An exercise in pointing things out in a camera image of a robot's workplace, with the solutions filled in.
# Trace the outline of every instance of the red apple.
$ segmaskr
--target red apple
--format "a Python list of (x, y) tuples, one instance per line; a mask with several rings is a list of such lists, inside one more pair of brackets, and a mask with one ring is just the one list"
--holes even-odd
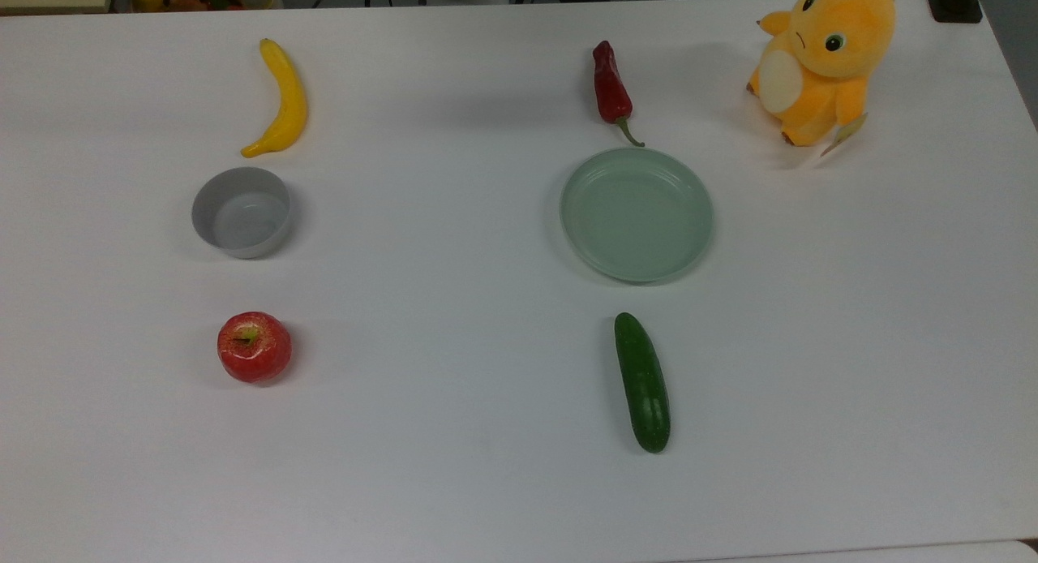
[(245, 312), (227, 320), (216, 339), (227, 374), (243, 382), (261, 382), (281, 374), (292, 358), (292, 337), (269, 314)]

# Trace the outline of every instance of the black stand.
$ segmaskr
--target black stand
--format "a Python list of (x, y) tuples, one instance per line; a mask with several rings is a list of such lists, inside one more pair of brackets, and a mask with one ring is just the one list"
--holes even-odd
[(979, 24), (984, 16), (978, 0), (929, 0), (930, 14), (941, 24)]

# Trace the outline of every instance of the gray bowl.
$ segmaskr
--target gray bowl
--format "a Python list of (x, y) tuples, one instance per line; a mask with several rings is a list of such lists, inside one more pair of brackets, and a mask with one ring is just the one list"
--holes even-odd
[(278, 176), (238, 167), (202, 186), (191, 207), (195, 233), (238, 259), (270, 254), (289, 234), (292, 199)]

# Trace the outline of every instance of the cucumber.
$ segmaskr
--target cucumber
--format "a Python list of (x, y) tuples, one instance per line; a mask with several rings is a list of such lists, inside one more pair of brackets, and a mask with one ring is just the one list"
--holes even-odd
[(658, 454), (671, 437), (671, 408), (656, 349), (637, 319), (626, 312), (617, 316), (613, 332), (634, 437), (645, 451)]

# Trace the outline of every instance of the orange plush toy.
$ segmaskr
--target orange plush toy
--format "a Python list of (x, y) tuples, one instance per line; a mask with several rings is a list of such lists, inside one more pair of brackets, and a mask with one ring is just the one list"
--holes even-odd
[(787, 142), (812, 145), (865, 115), (895, 21), (894, 0), (799, 0), (769, 12), (758, 24), (774, 37), (746, 88), (778, 116)]

